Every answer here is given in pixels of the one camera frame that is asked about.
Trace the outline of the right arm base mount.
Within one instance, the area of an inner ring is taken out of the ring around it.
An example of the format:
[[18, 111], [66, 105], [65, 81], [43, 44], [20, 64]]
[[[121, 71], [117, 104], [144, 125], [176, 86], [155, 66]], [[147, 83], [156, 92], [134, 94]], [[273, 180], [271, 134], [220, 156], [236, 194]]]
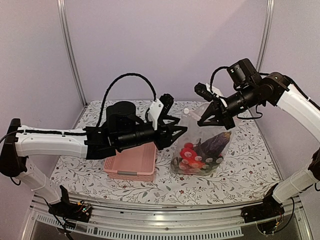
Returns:
[[285, 213], [283, 205], [272, 197], [272, 193], [273, 189], [270, 189], [263, 198], [262, 203], [246, 206], [241, 209], [241, 217], [245, 223], [261, 221]]

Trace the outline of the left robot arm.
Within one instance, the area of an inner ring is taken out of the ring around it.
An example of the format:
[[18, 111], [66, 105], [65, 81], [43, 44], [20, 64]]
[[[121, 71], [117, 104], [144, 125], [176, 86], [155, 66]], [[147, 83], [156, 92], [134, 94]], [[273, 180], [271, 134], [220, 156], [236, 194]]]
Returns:
[[86, 160], [102, 160], [116, 153], [148, 143], [158, 150], [170, 147], [187, 131], [179, 118], [168, 115], [172, 104], [156, 99], [148, 109], [145, 120], [136, 115], [136, 106], [119, 101], [108, 106], [106, 121], [93, 127], [71, 130], [33, 128], [11, 120], [7, 134], [0, 140], [0, 172], [16, 178], [43, 197], [63, 216], [74, 213], [67, 190], [55, 185], [31, 161], [29, 156], [70, 156]]

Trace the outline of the clear zip top bag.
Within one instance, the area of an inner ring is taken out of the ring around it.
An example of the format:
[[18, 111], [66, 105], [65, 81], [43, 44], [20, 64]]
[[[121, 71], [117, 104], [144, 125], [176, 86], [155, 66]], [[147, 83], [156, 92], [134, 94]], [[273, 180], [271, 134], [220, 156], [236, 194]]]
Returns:
[[183, 110], [179, 124], [187, 127], [187, 131], [177, 140], [170, 162], [173, 173], [210, 175], [227, 155], [235, 128], [227, 130], [224, 126], [198, 126], [198, 120], [208, 106], [204, 103], [194, 110]]

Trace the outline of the red cherry tomato bunch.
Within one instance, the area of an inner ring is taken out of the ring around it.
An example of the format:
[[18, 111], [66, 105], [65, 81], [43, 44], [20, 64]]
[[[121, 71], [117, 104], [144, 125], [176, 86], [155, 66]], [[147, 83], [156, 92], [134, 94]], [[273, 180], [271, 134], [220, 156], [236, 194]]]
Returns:
[[200, 157], [195, 159], [184, 159], [181, 157], [175, 157], [171, 163], [170, 168], [172, 172], [184, 175], [208, 175], [215, 171], [224, 160], [222, 155], [218, 158], [207, 158], [200, 160]]

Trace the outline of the dark purple eggplant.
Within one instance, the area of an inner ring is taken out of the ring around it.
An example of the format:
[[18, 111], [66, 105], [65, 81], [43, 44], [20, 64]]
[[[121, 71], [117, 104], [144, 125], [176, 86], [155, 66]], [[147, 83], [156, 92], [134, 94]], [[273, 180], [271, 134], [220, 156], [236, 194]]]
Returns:
[[231, 139], [231, 132], [221, 132], [194, 147], [195, 152], [202, 158], [215, 158], [225, 149]]

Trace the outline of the pink plastic basket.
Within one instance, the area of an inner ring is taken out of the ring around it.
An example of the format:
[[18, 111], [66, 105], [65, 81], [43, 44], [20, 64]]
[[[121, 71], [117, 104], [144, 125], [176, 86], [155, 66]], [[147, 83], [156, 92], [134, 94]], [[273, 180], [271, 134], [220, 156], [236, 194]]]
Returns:
[[111, 179], [152, 182], [155, 178], [157, 148], [154, 143], [116, 152], [105, 159], [103, 170]]

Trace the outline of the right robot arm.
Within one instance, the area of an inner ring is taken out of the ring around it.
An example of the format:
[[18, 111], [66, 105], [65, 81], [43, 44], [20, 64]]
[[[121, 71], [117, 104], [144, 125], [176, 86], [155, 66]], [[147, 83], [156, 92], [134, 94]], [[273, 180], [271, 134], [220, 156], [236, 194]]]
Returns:
[[[248, 58], [226, 66], [225, 70], [233, 81], [236, 91], [233, 95], [219, 95], [214, 92], [212, 84], [198, 83], [194, 87], [195, 93], [210, 103], [197, 122], [200, 127], [223, 126], [231, 129], [235, 126], [235, 116], [251, 107], [270, 103], [297, 120], [316, 140], [320, 139], [320, 107], [290, 77], [279, 72], [259, 73]], [[320, 152], [316, 151], [309, 165], [267, 192], [258, 213], [262, 218], [269, 218], [278, 210], [278, 205], [319, 181]]]

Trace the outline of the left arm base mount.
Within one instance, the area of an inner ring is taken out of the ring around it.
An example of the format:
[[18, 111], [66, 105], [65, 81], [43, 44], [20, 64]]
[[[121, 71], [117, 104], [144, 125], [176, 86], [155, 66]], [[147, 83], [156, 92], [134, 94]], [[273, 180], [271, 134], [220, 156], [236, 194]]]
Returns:
[[77, 203], [70, 202], [67, 189], [62, 185], [59, 187], [61, 190], [60, 200], [55, 204], [50, 203], [48, 212], [64, 219], [88, 223], [93, 210], [92, 205], [85, 203], [83, 200]]

